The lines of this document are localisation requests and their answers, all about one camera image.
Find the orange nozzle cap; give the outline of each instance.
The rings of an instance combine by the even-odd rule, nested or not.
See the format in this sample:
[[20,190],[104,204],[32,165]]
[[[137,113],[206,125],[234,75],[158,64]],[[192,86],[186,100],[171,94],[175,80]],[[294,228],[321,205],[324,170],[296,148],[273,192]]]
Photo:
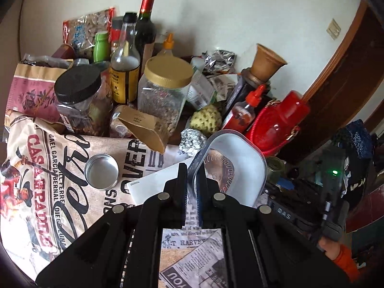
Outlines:
[[173,33],[168,34],[167,39],[163,42],[163,49],[172,50],[175,41],[173,41]]
[[245,101],[251,106],[256,107],[262,100],[261,96],[265,89],[266,89],[265,84],[259,85],[259,87],[256,90],[248,93],[248,95],[245,98]]

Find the jar of nuts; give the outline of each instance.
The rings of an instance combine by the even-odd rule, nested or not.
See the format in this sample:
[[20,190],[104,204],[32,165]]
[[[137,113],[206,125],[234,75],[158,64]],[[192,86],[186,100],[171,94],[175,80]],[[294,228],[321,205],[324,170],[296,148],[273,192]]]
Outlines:
[[138,110],[163,119],[169,136],[179,122],[192,75],[190,64],[170,55],[152,57],[145,64],[139,81]]
[[55,82],[55,105],[67,129],[76,134],[103,136],[113,107],[100,69],[81,65],[64,72]]

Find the wine bottle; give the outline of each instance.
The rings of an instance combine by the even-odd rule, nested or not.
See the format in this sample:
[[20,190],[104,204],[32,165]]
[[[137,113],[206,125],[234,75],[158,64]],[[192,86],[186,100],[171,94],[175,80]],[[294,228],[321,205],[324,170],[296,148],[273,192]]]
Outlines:
[[145,64],[152,57],[155,45],[156,28],[150,20],[153,2],[155,0],[143,0],[141,2],[138,21],[136,23],[136,48],[140,54],[140,76],[143,74]]

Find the custard apple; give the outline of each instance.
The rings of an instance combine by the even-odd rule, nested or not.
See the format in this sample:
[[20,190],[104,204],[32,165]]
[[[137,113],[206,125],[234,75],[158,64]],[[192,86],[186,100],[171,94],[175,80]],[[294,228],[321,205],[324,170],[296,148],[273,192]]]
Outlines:
[[211,135],[221,126],[221,115],[213,105],[208,105],[193,113],[189,127]]

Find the black bottle cap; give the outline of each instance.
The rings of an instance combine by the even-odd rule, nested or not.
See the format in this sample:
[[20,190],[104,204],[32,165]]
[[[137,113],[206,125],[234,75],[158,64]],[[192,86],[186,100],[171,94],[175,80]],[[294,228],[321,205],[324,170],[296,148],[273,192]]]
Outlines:
[[126,12],[122,18],[123,23],[134,24],[138,19],[136,12]]
[[54,92],[57,100],[66,104],[85,101],[101,86],[100,70],[93,65],[73,67],[57,78]]
[[112,18],[112,29],[121,30],[123,16],[115,16]]

